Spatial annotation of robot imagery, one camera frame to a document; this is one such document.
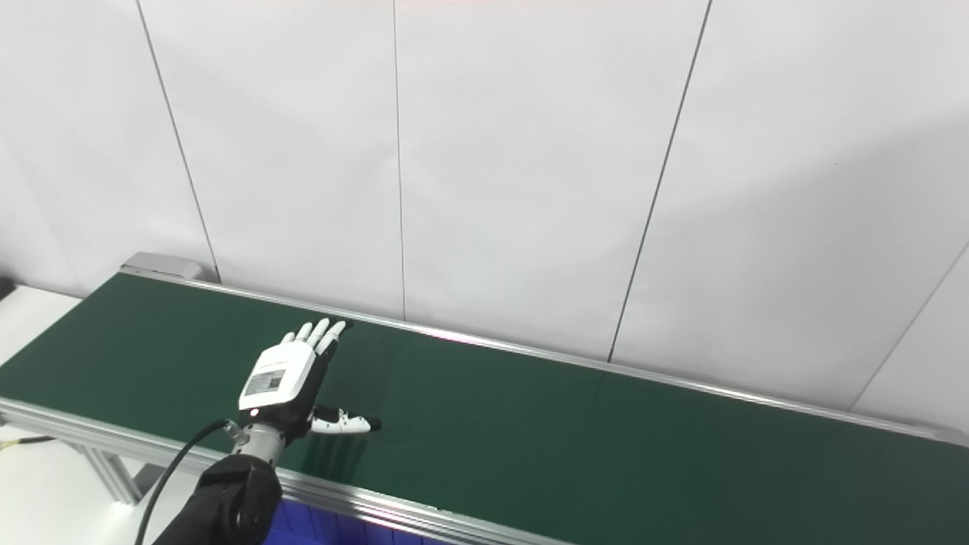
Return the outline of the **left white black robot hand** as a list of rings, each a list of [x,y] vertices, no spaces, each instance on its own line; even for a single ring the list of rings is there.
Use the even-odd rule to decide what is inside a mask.
[[[317,403],[348,319],[324,317],[287,332],[257,357],[238,397],[240,425],[266,425],[284,445],[306,434],[357,435],[383,428],[380,419]]]

